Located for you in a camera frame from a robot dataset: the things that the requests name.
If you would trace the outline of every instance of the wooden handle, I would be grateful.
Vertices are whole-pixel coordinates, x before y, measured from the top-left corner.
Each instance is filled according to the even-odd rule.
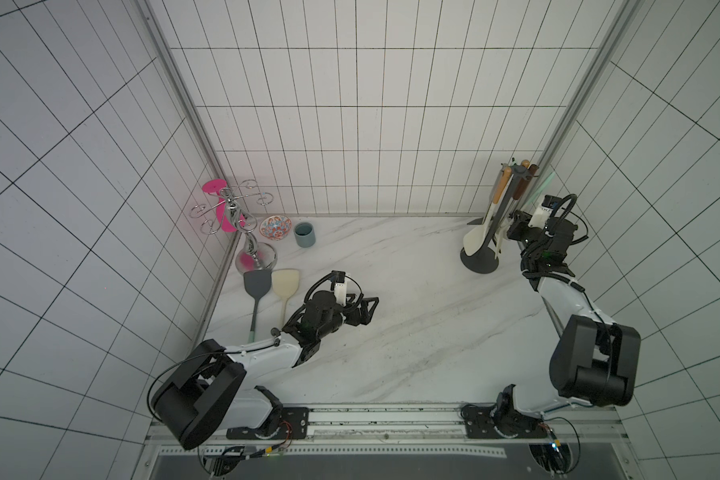
[[[509,177],[511,176],[512,168],[504,167],[504,173],[501,175],[501,180],[499,180],[499,188],[496,189],[496,194],[494,195],[494,204],[498,204],[499,200],[501,200],[501,194],[504,192],[504,188],[507,187],[507,182],[509,182]]]
[[[536,175],[538,169],[538,165],[531,165],[530,168],[528,168],[528,175]],[[523,178],[522,180],[520,180],[518,189],[514,192],[514,196],[512,198],[514,198],[515,200],[519,200],[520,197],[522,197],[525,193],[528,185],[530,185],[530,179],[526,180],[525,178]]]

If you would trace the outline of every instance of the patterned bowl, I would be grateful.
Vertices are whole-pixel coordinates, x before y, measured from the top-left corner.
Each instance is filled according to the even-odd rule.
[[[284,215],[270,216],[259,227],[261,235],[270,240],[282,240],[289,231],[291,231],[291,219]]]

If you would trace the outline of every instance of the spatula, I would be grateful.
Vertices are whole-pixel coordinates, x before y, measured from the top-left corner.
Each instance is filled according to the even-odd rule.
[[[253,318],[251,318],[251,332],[248,334],[248,343],[253,342],[256,336],[256,314],[259,312],[259,300],[272,288],[271,270],[251,270],[242,274],[242,283],[246,292],[253,297]]]
[[[282,300],[280,327],[286,324],[286,306],[288,299],[298,290],[298,270],[275,270],[272,272],[272,291]]]
[[[490,202],[490,207],[488,208],[488,212],[485,215],[485,220],[483,220],[483,224],[477,225],[475,228],[467,232],[466,235],[464,235],[464,252],[467,255],[474,255],[475,252],[480,250],[480,247],[483,244],[483,240],[485,239],[485,235],[488,233],[490,216],[498,205],[499,200],[501,200],[501,194],[504,192],[504,188],[507,187],[507,182],[509,181],[509,177],[511,177],[511,175],[512,169],[510,167],[504,167],[501,173],[501,177],[499,179],[498,188],[496,188],[495,190],[494,198]]]
[[[504,218],[501,220],[501,223],[499,224],[498,230],[496,231],[496,251],[494,252],[494,258],[499,258],[499,253],[501,252],[501,242],[504,241],[504,237],[507,235],[507,230],[509,230],[511,224],[511,222],[509,222],[509,217],[511,217],[512,213],[514,212],[514,208],[518,205],[520,197],[522,197],[525,193],[525,189],[528,188],[528,185],[530,184],[530,179],[536,174],[536,171],[539,169],[538,165],[531,165],[528,160],[523,160],[520,165],[528,168],[529,176],[520,179],[520,182],[518,183],[518,188],[514,190],[514,193],[512,194],[512,200],[510,201],[509,207],[507,208],[507,212],[509,213],[509,215],[504,216]]]

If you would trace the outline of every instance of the white tile wall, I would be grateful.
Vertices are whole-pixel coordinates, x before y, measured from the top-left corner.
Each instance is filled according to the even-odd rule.
[[[198,1],[209,40],[236,47],[220,5]],[[137,403],[160,351],[186,354],[229,245],[185,216],[212,175],[150,42],[130,0],[0,2],[0,476],[130,477]],[[229,104],[230,86],[201,89]]]
[[[552,165],[594,237],[571,269],[643,338],[643,474],[720,478],[720,2],[644,2]]]
[[[544,148],[618,6],[153,3],[226,173],[279,197],[262,214],[484,210],[485,159]]]

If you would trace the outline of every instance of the gray cup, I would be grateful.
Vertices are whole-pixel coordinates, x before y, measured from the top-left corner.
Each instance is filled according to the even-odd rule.
[[[301,248],[309,248],[315,244],[315,229],[309,222],[301,222],[293,228],[296,244]]]

